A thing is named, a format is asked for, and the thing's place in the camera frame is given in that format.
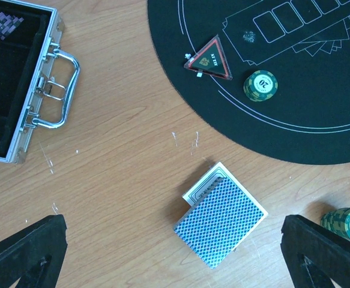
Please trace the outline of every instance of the silver handle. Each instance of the silver handle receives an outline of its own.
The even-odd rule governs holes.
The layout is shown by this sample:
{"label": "silver handle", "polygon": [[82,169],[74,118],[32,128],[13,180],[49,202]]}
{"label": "silver handle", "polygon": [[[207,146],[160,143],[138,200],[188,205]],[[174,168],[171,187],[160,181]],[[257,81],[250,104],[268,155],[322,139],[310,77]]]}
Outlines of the silver handle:
{"label": "silver handle", "polygon": [[54,58],[62,58],[62,59],[70,61],[73,64],[74,72],[73,72],[72,78],[68,84],[68,87],[65,89],[64,97],[61,98],[62,108],[61,108],[60,121],[57,123],[52,123],[52,122],[42,120],[40,118],[33,118],[32,124],[34,124],[36,126],[48,128],[48,129],[57,129],[57,128],[62,127],[67,122],[68,114],[69,114],[69,111],[71,109],[74,90],[76,89],[77,80],[79,79],[80,64],[73,55],[71,55],[65,51],[62,51],[60,49],[54,49],[53,53],[50,53],[49,56],[52,56]]}

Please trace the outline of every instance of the black triangle marker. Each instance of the black triangle marker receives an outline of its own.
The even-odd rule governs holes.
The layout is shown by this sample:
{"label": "black triangle marker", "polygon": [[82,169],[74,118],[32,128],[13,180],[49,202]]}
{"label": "black triangle marker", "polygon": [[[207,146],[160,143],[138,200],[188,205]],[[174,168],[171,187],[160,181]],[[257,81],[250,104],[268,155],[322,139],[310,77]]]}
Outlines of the black triangle marker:
{"label": "black triangle marker", "polygon": [[189,59],[184,64],[184,68],[232,80],[231,71],[218,35],[209,41],[194,57]]}

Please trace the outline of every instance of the blue playing card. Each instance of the blue playing card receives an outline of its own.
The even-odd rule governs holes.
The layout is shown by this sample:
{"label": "blue playing card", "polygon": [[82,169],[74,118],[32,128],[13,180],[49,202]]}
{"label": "blue playing card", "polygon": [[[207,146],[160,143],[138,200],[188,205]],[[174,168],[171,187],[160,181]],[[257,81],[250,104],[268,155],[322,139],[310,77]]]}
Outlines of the blue playing card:
{"label": "blue playing card", "polygon": [[267,212],[231,178],[217,178],[209,190],[174,231],[210,268],[216,268]]}

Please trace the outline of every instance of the round black mat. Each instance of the round black mat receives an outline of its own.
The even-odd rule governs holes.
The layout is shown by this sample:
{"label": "round black mat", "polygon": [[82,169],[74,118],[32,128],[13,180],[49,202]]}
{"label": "round black mat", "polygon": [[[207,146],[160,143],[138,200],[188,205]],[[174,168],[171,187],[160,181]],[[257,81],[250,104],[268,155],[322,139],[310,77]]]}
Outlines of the round black mat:
{"label": "round black mat", "polygon": [[[350,162],[349,0],[148,0],[148,16],[168,78],[216,130],[285,161]],[[183,68],[216,35],[231,81]],[[256,70],[279,82],[263,103],[243,93]]]}

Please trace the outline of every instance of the wood grain surface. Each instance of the wood grain surface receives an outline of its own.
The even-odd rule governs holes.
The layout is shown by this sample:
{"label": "wood grain surface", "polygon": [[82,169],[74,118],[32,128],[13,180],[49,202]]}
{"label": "wood grain surface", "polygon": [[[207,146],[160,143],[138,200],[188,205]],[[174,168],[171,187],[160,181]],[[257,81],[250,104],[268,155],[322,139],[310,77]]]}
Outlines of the wood grain surface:
{"label": "wood grain surface", "polygon": [[[318,223],[350,206],[350,164],[278,161],[212,129],[161,69],[145,0],[33,2],[59,10],[62,48],[77,56],[82,74],[67,125],[38,128],[24,164],[0,163],[0,240],[63,214],[63,288],[292,287],[280,251],[283,221],[301,214]],[[54,104],[42,115],[58,115]],[[269,216],[210,270],[172,225],[189,208],[181,195],[217,161]]]}

